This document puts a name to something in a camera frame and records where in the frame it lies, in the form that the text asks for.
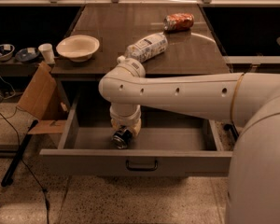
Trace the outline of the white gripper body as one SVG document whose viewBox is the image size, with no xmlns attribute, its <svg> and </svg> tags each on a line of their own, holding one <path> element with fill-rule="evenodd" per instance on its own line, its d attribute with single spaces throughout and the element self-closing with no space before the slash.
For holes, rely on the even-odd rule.
<svg viewBox="0 0 280 224">
<path fill-rule="evenodd" d="M 112 104 L 110 117 L 117 125 L 134 125 L 141 118 L 140 105 Z"/>
</svg>

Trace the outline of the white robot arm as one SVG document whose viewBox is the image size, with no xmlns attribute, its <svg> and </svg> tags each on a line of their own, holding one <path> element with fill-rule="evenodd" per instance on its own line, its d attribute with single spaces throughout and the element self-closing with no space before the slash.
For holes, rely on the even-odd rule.
<svg viewBox="0 0 280 224">
<path fill-rule="evenodd" d="M 99 92 L 117 126 L 132 126 L 148 106 L 241 127 L 225 223 L 280 224 L 280 74 L 148 78 L 140 62 L 127 59 L 101 79 Z"/>
</svg>

